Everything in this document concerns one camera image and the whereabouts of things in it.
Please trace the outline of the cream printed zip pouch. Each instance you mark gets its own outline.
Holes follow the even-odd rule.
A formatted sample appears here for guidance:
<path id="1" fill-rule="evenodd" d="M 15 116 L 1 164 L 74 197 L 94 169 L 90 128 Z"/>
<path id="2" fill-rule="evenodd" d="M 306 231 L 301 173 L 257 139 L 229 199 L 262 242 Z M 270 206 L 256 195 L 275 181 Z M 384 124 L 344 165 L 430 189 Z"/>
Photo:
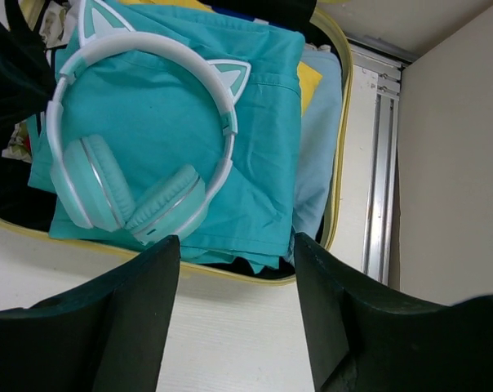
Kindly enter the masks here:
<path id="1" fill-rule="evenodd" d="M 46 71 L 55 68 L 56 53 L 66 48 L 78 20 L 78 1 L 12 1 L 5 2 L 9 30 L 19 40 L 27 38 L 27 48 L 42 54 Z M 4 158 L 33 161 L 33 151 L 39 141 L 43 114 L 35 114 L 15 125 Z"/>

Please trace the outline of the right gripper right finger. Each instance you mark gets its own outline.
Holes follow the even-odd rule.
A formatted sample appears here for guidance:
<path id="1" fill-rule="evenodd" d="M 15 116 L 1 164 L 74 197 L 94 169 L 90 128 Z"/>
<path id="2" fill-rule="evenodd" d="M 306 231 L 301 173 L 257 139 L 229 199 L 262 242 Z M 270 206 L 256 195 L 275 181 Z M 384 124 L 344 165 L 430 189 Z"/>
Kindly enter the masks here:
<path id="1" fill-rule="evenodd" d="M 493 391 L 493 295 L 439 305 L 393 290 L 295 237 L 316 391 Z"/>

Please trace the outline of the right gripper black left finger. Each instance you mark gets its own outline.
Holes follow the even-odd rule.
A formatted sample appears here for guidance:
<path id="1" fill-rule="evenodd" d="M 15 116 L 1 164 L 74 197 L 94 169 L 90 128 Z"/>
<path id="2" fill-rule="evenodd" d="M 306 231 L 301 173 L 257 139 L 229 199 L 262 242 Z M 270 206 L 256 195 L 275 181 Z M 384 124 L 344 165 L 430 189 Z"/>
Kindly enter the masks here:
<path id="1" fill-rule="evenodd" d="M 0 311 L 0 391 L 154 391 L 180 274 L 168 236 L 28 309 Z"/>

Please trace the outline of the yellow suitcase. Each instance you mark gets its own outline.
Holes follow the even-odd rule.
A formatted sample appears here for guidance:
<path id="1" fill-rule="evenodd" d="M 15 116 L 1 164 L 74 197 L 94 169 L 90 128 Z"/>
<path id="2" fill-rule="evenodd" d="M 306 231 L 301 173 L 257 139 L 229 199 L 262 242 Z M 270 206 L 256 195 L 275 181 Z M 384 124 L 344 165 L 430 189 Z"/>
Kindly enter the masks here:
<path id="1" fill-rule="evenodd" d="M 317 242 L 325 249 L 330 249 L 337 230 L 340 214 L 340 195 L 343 171 L 344 140 L 349 117 L 349 105 L 353 83 L 353 55 L 343 30 L 325 11 L 316 7 L 313 11 L 301 11 L 303 2 L 294 5 L 294 10 L 289 16 L 282 15 L 282 7 L 272 5 L 269 11 L 263 11 L 260 4 L 249 1 L 243 4 L 230 4 L 226 1 L 210 1 L 211 5 L 224 7 L 231 11 L 237 11 L 249 16 L 259 16 L 263 20 L 281 23 L 290 29 L 298 29 L 303 33 L 307 42 L 317 46 L 326 44 L 337 55 L 342 70 L 342 103 L 341 115 L 337 131 L 336 150 L 332 158 L 333 174 L 330 181 L 330 191 L 323 213 L 322 229 L 318 231 Z M 231 265 L 196 265 L 182 262 L 180 267 L 182 274 L 210 274 L 227 276 L 231 279 L 248 281 L 252 283 L 281 285 L 295 280 L 293 273 L 286 273 L 283 268 L 272 271 L 264 269 L 253 275 L 246 272 L 244 262 L 234 262 Z"/>

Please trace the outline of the light blue shirt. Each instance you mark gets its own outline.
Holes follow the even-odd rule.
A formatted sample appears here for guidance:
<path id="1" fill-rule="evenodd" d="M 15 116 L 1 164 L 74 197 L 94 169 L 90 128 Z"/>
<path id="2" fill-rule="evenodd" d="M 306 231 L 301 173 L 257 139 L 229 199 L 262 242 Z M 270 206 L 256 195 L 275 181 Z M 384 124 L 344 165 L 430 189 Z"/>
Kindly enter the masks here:
<path id="1" fill-rule="evenodd" d="M 304 111 L 295 179 L 292 233 L 314 238 L 327 204 L 343 107 L 342 68 L 328 51 L 306 48 L 301 60 L 321 75 Z"/>

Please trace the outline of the teal cat-ear headphones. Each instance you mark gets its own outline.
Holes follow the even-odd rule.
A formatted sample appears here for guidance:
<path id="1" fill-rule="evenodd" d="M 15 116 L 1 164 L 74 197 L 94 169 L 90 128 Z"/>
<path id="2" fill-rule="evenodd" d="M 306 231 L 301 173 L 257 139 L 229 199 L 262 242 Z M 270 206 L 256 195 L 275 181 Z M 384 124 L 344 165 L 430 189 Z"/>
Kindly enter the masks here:
<path id="1" fill-rule="evenodd" d="M 58 197 L 50 236 L 188 237 L 232 171 L 251 65 L 206 59 L 105 1 L 81 2 L 77 33 L 46 111 Z"/>

